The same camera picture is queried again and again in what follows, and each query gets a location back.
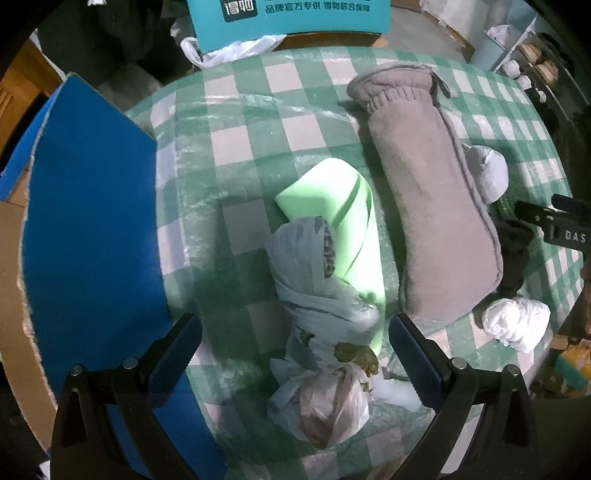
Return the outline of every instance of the gray fabric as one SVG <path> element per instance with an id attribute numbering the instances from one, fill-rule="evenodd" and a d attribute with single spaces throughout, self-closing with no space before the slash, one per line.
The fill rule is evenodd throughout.
<path id="1" fill-rule="evenodd" d="M 496 229 L 476 190 L 453 127 L 436 107 L 428 68 L 385 66 L 353 79 L 402 219 L 407 261 L 401 305 L 412 317 L 452 320 L 493 292 L 502 277 Z"/>

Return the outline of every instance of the floor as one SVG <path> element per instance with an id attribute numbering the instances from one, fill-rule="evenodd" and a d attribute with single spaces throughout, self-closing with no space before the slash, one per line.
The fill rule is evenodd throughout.
<path id="1" fill-rule="evenodd" d="M 404 8 L 390 9 L 390 32 L 384 37 L 392 50 L 465 61 L 461 45 L 441 25 L 435 24 L 426 15 Z"/>

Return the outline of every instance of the blue foam board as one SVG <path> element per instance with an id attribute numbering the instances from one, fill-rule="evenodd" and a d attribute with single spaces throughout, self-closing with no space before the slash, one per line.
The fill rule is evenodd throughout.
<path id="1" fill-rule="evenodd" d="M 73 364 L 117 367 L 172 327 L 156 236 L 157 146 L 71 75 L 37 142 L 22 147 L 34 158 L 22 274 L 41 363 L 59 400 Z M 145 474 L 118 412 L 110 413 L 130 465 Z M 199 477 L 223 478 L 225 457 L 185 377 L 155 415 Z"/>

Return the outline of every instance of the black clamp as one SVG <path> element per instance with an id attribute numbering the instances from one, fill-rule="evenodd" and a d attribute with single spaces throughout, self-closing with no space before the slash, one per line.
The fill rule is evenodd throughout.
<path id="1" fill-rule="evenodd" d="M 146 479 L 129 467 L 113 432 L 105 404 L 116 404 L 154 480 L 198 480 L 152 412 L 170 398 L 201 338 L 201 321 L 186 314 L 140 359 L 127 358 L 115 369 L 94 372 L 74 365 L 57 409 L 51 477 Z"/>
<path id="2" fill-rule="evenodd" d="M 421 402 L 436 415 L 392 480 L 439 477 L 466 423 L 470 408 L 483 404 L 476 432 L 450 480 L 536 479 L 540 476 L 535 421 L 521 371 L 472 368 L 449 359 L 404 314 L 390 320 L 389 339 Z"/>
<path id="3" fill-rule="evenodd" d="M 519 200 L 515 215 L 539 226 L 544 242 L 591 253 L 591 204 L 555 193 L 552 206 L 559 211 Z"/>

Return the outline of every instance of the printed logo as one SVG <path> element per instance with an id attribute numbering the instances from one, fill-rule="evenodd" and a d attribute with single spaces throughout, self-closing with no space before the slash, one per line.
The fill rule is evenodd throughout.
<path id="1" fill-rule="evenodd" d="M 223 19 L 226 23 L 252 18 L 258 13 L 256 0 L 220 0 L 220 3 L 222 4 Z"/>
<path id="2" fill-rule="evenodd" d="M 564 237 L 567 240 L 572 240 L 574 242 L 579 242 L 580 244 L 585 243 L 585 234 L 577 232 L 572 233 L 570 230 L 565 230 Z"/>

